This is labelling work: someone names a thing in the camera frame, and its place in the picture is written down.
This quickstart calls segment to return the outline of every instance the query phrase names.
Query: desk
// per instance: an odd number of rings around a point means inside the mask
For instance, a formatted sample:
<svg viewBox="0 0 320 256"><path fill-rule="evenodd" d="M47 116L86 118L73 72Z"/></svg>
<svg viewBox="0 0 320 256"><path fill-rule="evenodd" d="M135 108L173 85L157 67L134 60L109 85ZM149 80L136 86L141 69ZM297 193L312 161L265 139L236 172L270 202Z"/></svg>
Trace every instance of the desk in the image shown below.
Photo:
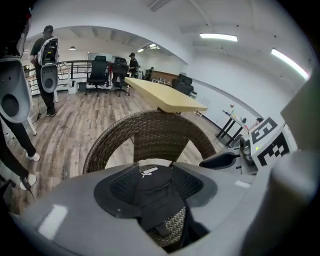
<svg viewBox="0 0 320 256"><path fill-rule="evenodd" d="M228 146L237 136L238 134L241 132L241 130L245 127L245 124L243 122L241 122L237 117L233 116L233 115L229 115L226 112L222 111L226 116L229 117L228 122L226 122L225 126L221 129L221 131L218 133L218 135L216 136L217 138L220 137L220 135L222 134L221 138L223 138L231 129L231 127L237 123L238 125L240 125L239 130L233 135L233 137L227 142L226 146Z"/></svg>
<svg viewBox="0 0 320 256"><path fill-rule="evenodd" d="M163 84L126 77L124 81L167 113L206 111L208 108L193 98Z"/></svg>
<svg viewBox="0 0 320 256"><path fill-rule="evenodd" d="M157 80L157 79L153 78L153 79L152 79L152 82L153 82L153 83L157 83L157 84L161 84L161 85L165 85L165 86L170 86L170 87L172 87L172 84L171 84L171 83L165 82L165 81L163 81L163 80Z"/></svg>

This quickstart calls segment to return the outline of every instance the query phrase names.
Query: black pants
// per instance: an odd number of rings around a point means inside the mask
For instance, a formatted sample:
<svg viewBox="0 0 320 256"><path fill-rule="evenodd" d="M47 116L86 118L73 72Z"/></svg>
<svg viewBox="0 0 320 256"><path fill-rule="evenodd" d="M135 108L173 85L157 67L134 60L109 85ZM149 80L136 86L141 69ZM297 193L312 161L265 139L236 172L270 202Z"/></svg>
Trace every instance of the black pants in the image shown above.
<svg viewBox="0 0 320 256"><path fill-rule="evenodd" d="M131 78L138 78L138 73L136 71L132 72L130 77Z"/></svg>
<svg viewBox="0 0 320 256"><path fill-rule="evenodd" d="M55 111L54 93L53 92L47 93L44 90L41 82L41 66L40 65L37 65L35 67L35 76L36 76L36 81L38 82L38 87L39 87L41 97L46 105L46 111L49 113L52 113Z"/></svg>
<svg viewBox="0 0 320 256"><path fill-rule="evenodd" d="M19 141L20 145L23 148L25 148L28 155L32 157L36 153L36 149L32 145L23 124L9 122L3 117L2 119L6 123L6 125L10 128L10 130L13 132L16 139ZM20 178L28 178L29 171L21 165L21 163L16 159L16 157L11 153L10 149L7 147L1 122L0 122L0 160L5 164L6 167L8 167Z"/></svg>

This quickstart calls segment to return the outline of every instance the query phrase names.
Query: black office chair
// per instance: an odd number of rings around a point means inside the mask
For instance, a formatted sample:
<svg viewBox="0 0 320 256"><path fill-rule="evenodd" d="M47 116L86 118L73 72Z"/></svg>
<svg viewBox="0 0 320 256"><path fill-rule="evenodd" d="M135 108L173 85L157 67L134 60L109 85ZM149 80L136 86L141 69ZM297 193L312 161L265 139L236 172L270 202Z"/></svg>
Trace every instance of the black office chair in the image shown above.
<svg viewBox="0 0 320 256"><path fill-rule="evenodd" d="M98 86L104 86L106 83L106 86L109 86L108 82L108 62L106 61L106 56L99 56L97 55L94 58L94 61L92 62L91 65L91 75L89 78L87 78L87 82L89 84L95 85L95 91L96 91L96 96L99 96L98 92Z"/></svg>
<svg viewBox="0 0 320 256"><path fill-rule="evenodd" d="M188 96L194 91L194 87L192 85L182 83L175 78L172 79L172 88Z"/></svg>
<svg viewBox="0 0 320 256"><path fill-rule="evenodd" d="M179 74L178 78L177 78L181 83L185 84L185 85L191 85L192 84L192 78L187 77L183 74Z"/></svg>
<svg viewBox="0 0 320 256"><path fill-rule="evenodd" d="M130 96L130 92L126 89L123 89L123 86L125 85L125 77L127 77L127 72L129 69L129 66L127 65L127 61L125 58L117 57L114 60L114 63L111 64L112 67L112 84L114 86L114 91L119 91L118 97L120 97L121 92L126 93L128 96Z"/></svg>

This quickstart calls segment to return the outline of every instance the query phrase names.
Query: light wood tabletop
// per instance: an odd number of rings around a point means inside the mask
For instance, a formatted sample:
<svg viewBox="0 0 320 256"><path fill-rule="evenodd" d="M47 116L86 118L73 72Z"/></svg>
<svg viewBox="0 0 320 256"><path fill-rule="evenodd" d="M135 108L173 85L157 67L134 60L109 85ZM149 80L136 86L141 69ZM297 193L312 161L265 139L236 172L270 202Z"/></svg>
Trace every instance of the light wood tabletop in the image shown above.
<svg viewBox="0 0 320 256"><path fill-rule="evenodd" d="M124 81L164 112L206 111L208 109L193 98L169 86L129 77L126 77Z"/></svg>

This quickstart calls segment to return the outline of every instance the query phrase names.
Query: black table leg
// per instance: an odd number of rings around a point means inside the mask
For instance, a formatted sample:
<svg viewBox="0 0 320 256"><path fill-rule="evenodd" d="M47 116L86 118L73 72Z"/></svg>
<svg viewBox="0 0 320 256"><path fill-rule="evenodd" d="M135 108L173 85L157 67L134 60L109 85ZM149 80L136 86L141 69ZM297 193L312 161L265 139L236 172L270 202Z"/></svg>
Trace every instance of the black table leg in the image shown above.
<svg viewBox="0 0 320 256"><path fill-rule="evenodd" d="M221 138L223 138L231 129L232 126L234 126L234 124L236 123L235 120L233 120L233 122L230 124L230 126L228 127L228 129L225 130L224 134L222 134Z"/></svg>
<svg viewBox="0 0 320 256"><path fill-rule="evenodd" d="M231 122L231 118L229 118L229 121L226 122L225 126L221 129L221 131L217 134L217 138L219 138L219 136L224 132L224 130L227 128L227 126L230 124Z"/></svg>
<svg viewBox="0 0 320 256"><path fill-rule="evenodd" d="M233 135L233 137L228 141L228 143L226 144L227 146L238 136L238 134L241 132L242 129L243 127L239 128L239 130L235 133L235 135Z"/></svg>

